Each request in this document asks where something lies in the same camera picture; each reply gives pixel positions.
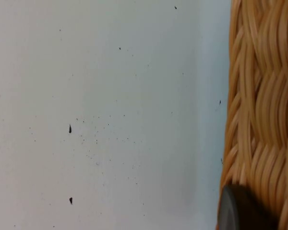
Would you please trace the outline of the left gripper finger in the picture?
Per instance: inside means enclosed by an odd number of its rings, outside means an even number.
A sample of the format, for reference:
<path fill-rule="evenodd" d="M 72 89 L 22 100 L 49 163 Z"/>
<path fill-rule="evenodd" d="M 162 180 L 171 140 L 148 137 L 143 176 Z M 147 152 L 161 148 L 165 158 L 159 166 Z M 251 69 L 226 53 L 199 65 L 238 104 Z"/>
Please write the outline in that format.
<path fill-rule="evenodd" d="M 257 202 L 247 187 L 229 184 L 222 189 L 217 228 L 219 230 L 276 230 L 277 219 Z"/>

